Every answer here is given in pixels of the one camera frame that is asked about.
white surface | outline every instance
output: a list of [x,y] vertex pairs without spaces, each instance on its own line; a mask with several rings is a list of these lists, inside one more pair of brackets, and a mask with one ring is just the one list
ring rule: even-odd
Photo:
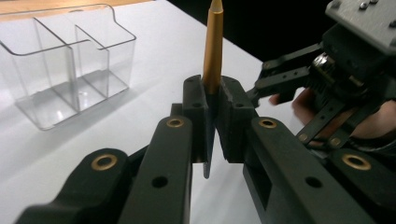
[[[182,84],[203,70],[205,26],[167,1],[115,7],[117,21],[137,36],[131,89],[43,132],[13,104],[0,79],[0,220],[14,223],[23,209],[49,203],[91,152],[113,147],[132,154],[146,146],[172,103],[181,103]],[[224,40],[222,74],[253,87],[262,62]],[[293,126],[290,104],[262,99],[260,116]],[[215,140],[212,171],[193,165],[191,223],[260,223],[241,164],[223,159]]]

wooden floor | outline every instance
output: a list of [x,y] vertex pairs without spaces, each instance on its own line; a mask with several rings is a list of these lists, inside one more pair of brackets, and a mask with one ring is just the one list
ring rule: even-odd
[[116,7],[147,1],[150,0],[0,0],[0,14],[92,4],[108,4]]

pencil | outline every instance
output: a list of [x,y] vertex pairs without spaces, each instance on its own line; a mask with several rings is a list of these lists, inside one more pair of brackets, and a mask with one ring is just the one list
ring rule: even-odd
[[212,0],[207,14],[203,83],[206,94],[219,91],[222,64],[223,7],[221,0]]

transparent organizer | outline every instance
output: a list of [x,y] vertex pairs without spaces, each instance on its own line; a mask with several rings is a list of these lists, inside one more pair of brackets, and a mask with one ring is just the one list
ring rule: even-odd
[[40,129],[129,89],[136,37],[108,5],[0,15],[0,72]]

gray metal plate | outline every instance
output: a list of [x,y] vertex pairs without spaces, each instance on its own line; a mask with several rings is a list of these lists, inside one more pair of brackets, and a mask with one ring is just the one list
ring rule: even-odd
[[387,55],[396,55],[396,0],[333,0],[326,14]]

